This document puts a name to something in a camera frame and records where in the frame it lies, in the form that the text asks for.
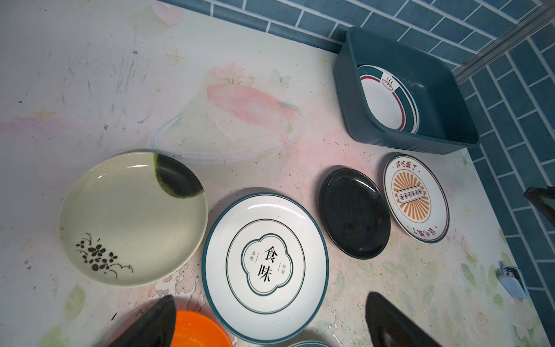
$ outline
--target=black object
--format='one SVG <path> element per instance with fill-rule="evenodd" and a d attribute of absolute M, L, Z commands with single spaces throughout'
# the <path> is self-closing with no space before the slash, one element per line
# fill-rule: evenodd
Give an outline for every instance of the black object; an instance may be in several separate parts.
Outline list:
<path fill-rule="evenodd" d="M 320 189 L 320 217 L 335 244 L 351 257 L 370 259 L 389 240 L 389 209 L 370 178 L 353 169 L 332 172 Z"/>
<path fill-rule="evenodd" d="M 170 347 L 177 310 L 173 296 L 160 299 L 110 347 Z"/>
<path fill-rule="evenodd" d="M 359 27 L 351 27 L 334 63 L 335 86 L 347 130 L 362 143 L 447 154 L 477 147 L 480 136 L 451 71 L 439 59 Z M 378 66 L 395 75 L 420 113 L 416 134 L 390 129 L 366 103 L 358 67 Z"/>
<path fill-rule="evenodd" d="M 366 322 L 374 347 L 441 347 L 379 293 L 368 295 Z"/>

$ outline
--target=orange sunburst design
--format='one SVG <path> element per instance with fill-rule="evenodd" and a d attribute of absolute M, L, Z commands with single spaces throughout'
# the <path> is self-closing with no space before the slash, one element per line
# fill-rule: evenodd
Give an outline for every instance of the orange sunburst design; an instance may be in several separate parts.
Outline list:
<path fill-rule="evenodd" d="M 415 223 L 430 217 L 431 201 L 422 180 L 413 172 L 399 170 L 393 175 L 393 191 L 399 210 Z"/>

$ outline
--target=plate with chinese text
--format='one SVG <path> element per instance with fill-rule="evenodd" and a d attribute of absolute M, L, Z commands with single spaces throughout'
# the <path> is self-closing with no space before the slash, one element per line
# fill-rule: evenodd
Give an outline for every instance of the plate with chinese text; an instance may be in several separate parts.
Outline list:
<path fill-rule="evenodd" d="M 101 162 L 75 183 L 62 203 L 58 236 L 85 276 L 137 286 L 179 269 L 207 222 L 206 194 L 185 165 L 136 152 Z"/>
<path fill-rule="evenodd" d="M 220 322 L 258 344 L 292 338 L 318 312 L 329 264 L 312 216 L 274 193 L 241 198 L 218 217 L 203 253 L 203 285 Z"/>
<path fill-rule="evenodd" d="M 420 115 L 407 87 L 380 67 L 362 65 L 358 70 L 366 103 L 376 120 L 388 128 L 416 134 Z"/>
<path fill-rule="evenodd" d="M 410 236 L 441 241 L 449 228 L 449 206 L 440 183 L 420 160 L 397 155 L 384 172 L 384 190 L 393 216 Z"/>

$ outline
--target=orange plate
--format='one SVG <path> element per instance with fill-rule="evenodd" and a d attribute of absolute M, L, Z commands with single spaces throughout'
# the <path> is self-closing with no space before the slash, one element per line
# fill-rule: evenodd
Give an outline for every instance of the orange plate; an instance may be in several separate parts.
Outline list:
<path fill-rule="evenodd" d="M 228 336 L 215 321 L 192 311 L 177 311 L 171 347 L 233 347 Z"/>

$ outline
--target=teal rim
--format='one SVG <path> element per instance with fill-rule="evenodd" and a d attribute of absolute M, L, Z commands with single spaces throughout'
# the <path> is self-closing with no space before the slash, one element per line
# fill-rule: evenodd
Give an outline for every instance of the teal rim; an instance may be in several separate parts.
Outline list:
<path fill-rule="evenodd" d="M 208 251 L 208 245 L 210 244 L 210 239 L 212 238 L 212 234 L 214 233 L 214 230 L 216 229 L 216 227 L 218 226 L 218 223 L 220 222 L 220 220 L 226 215 L 226 213 L 233 208 L 233 206 L 239 204 L 240 202 L 242 202 L 243 200 L 247 200 L 249 198 L 252 197 L 257 197 L 260 195 L 270 195 L 270 196 L 274 196 L 274 197 L 279 197 L 279 198 L 283 198 L 285 200 L 288 200 L 292 203 L 294 203 L 295 205 L 297 205 L 301 210 L 303 210 L 304 213 L 306 213 L 306 215 L 308 215 L 310 217 L 310 220 L 312 221 L 312 223 L 314 224 L 314 226 L 316 227 L 316 230 L 318 230 L 318 233 L 320 234 L 320 238 L 322 240 L 322 245 L 324 246 L 324 253 L 326 255 L 326 281 L 324 282 L 324 290 L 322 291 L 322 297 L 320 298 L 320 302 L 318 303 L 318 306 L 316 307 L 316 309 L 314 310 L 314 313 L 310 316 L 310 318 L 306 321 L 305 324 L 302 325 L 302 327 L 300 327 L 298 330 L 296 330 L 294 333 L 287 335 L 281 339 L 276 339 L 276 340 L 257 340 L 257 339 L 252 339 L 248 336 L 245 336 L 243 334 L 241 334 L 240 332 L 238 332 L 237 330 L 233 329 L 220 315 L 220 313 L 218 312 L 216 306 L 214 305 L 214 302 L 212 302 L 212 297 L 210 296 L 210 291 L 208 290 L 208 286 L 206 284 L 206 251 Z M 212 308 L 212 311 L 214 312 L 214 315 L 217 317 L 217 319 L 224 325 L 224 327 L 226 327 L 226 329 L 228 329 L 230 332 L 232 332 L 235 336 L 240 337 L 241 339 L 247 341 L 247 342 L 251 342 L 251 343 L 257 343 L 257 344 L 263 344 L 263 345 L 271 345 L 271 344 L 277 344 L 277 343 L 282 343 L 285 342 L 289 339 L 291 339 L 293 336 L 297 335 L 298 333 L 300 333 L 301 331 L 303 331 L 312 321 L 312 319 L 314 319 L 314 317 L 316 316 L 316 314 L 318 313 L 318 311 L 320 310 L 320 307 L 322 306 L 322 303 L 324 302 L 324 297 L 326 295 L 326 291 L 327 291 L 327 281 L 329 280 L 330 277 L 330 261 L 329 258 L 327 256 L 327 247 L 326 247 L 326 241 L 324 240 L 324 235 L 322 234 L 322 231 L 320 230 L 320 227 L 318 227 L 318 223 L 314 220 L 314 218 L 312 217 L 312 215 L 303 207 L 301 206 L 301 204 L 299 204 L 298 202 L 294 201 L 293 199 L 286 197 L 285 195 L 282 194 L 278 194 L 278 193 L 253 193 L 253 194 L 249 194 L 245 197 L 242 197 L 238 200 L 236 200 L 235 202 L 233 202 L 233 204 L 229 205 L 216 219 L 216 221 L 214 222 L 214 224 L 212 225 L 212 227 L 210 228 L 210 232 L 208 233 L 208 236 L 206 237 L 206 242 L 204 243 L 204 249 L 203 249 L 203 263 L 202 263 L 202 276 L 203 276 L 203 288 L 204 288 L 204 293 L 206 294 L 206 299 L 208 301 L 208 304 L 210 305 L 210 308 Z"/>

